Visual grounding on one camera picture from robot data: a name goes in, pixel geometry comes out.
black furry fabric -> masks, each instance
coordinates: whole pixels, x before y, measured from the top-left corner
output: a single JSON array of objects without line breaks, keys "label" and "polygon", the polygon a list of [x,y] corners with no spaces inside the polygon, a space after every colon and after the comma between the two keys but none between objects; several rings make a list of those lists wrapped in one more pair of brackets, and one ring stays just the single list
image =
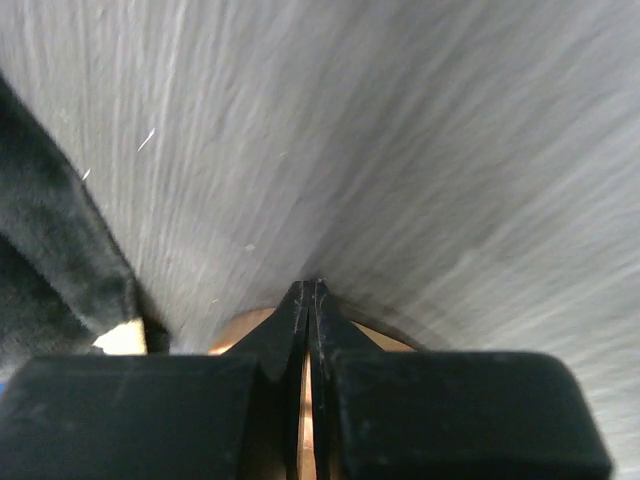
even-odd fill
[{"label": "black furry fabric", "polygon": [[139,317],[133,274],[65,155],[0,78],[0,364],[88,352]]},{"label": "black furry fabric", "polygon": [[96,335],[0,234],[0,381],[34,355],[88,353]]}]

gray carpet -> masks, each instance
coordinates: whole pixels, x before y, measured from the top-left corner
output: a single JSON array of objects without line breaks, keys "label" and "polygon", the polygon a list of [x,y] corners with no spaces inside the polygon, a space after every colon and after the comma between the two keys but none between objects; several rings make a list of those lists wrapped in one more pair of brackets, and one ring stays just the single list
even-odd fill
[{"label": "gray carpet", "polygon": [[640,5],[0,3],[0,69],[201,351],[295,279],[577,373],[640,478]]}]

